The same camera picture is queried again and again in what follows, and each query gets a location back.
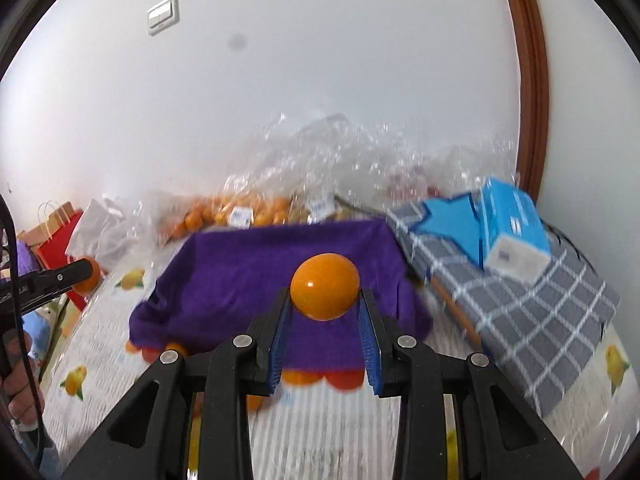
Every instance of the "light switch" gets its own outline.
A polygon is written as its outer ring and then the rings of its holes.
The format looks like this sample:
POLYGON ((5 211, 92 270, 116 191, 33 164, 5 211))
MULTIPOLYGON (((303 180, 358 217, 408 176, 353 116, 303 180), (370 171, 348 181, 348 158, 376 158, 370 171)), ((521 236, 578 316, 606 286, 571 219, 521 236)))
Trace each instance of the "light switch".
POLYGON ((178 22, 178 0, 162 0, 146 12, 146 26, 151 36, 178 22))

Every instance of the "price tag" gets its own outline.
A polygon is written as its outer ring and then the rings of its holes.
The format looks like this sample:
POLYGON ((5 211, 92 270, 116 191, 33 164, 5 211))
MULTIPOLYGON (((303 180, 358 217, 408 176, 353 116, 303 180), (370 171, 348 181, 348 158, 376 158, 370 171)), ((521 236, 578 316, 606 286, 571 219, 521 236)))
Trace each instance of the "price tag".
POLYGON ((254 220, 254 210, 250 207, 236 206, 229 215, 229 226, 247 229, 254 220))
POLYGON ((317 200, 309 200, 306 203, 306 208, 309 209, 311 223, 321 222, 336 212, 332 195, 327 195, 317 200))

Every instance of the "human hand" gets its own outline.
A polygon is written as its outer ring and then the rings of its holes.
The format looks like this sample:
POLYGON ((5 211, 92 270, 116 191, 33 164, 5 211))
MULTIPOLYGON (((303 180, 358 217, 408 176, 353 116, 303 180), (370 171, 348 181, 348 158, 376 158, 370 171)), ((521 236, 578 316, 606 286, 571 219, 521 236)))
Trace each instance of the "human hand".
MULTIPOLYGON (((31 337, 25 333, 24 339, 26 347, 31 348, 31 337)), ((20 343, 17 338, 6 346, 6 352, 9 361, 15 361, 15 365, 12 372, 5 377, 4 380, 0 378, 0 388, 4 390, 8 397, 13 397, 11 402, 9 402, 9 413, 11 416, 26 426, 30 426, 37 421, 36 406, 33 394, 31 393, 31 387, 29 386, 27 372, 24 369, 20 343)), ((31 359, 29 359, 29 361, 31 363, 31 372, 33 373, 34 363, 31 359)), ((42 391, 37 384, 36 388, 38 390, 38 397, 40 398, 40 407, 44 409, 42 391)))

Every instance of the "pile of oranges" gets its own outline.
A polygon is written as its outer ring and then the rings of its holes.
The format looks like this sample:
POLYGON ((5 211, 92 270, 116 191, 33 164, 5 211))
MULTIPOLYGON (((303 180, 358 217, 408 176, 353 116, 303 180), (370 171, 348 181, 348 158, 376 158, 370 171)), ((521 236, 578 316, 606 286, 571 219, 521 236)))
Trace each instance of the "pile of oranges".
MULTIPOLYGON (((302 200, 292 196, 265 197, 245 191, 239 194, 219 194, 194 200, 182 221, 170 227, 170 238, 179 240, 208 226, 226 227, 236 207, 251 208, 251 227, 284 224, 306 224, 309 211, 302 200)), ((342 211, 333 219, 346 218, 342 211)))

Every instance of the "checkered fabric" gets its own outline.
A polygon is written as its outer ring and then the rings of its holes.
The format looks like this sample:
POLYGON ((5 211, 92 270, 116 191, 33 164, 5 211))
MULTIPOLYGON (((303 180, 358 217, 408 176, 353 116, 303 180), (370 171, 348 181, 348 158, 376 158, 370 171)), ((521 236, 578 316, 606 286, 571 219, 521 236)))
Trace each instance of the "checkered fabric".
POLYGON ((552 261, 535 285, 485 272, 450 240, 414 234, 425 213, 421 202, 387 213, 407 259, 425 283, 434 276, 449 291, 494 362, 547 415, 593 355, 620 295, 551 235, 552 261))

